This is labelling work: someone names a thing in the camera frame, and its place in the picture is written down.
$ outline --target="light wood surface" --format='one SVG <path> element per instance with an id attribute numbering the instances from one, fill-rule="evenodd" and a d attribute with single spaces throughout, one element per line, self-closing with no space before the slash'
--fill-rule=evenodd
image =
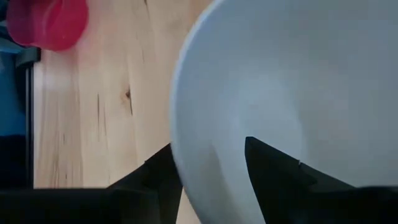
<path id="1" fill-rule="evenodd" d="M 210 1 L 88 1 L 79 43 L 35 66 L 35 187 L 106 187 L 169 143 L 174 65 Z M 178 221 L 199 222 L 186 196 Z"/>

